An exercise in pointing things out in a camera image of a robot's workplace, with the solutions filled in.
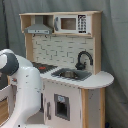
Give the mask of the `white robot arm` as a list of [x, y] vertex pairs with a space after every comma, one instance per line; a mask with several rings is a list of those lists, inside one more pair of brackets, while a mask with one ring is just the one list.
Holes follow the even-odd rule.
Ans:
[[39, 70], [26, 58], [4, 49], [0, 51], [0, 73], [8, 75], [10, 83], [17, 86], [12, 115], [0, 128], [50, 128], [44, 124], [26, 123], [41, 108], [42, 80]]

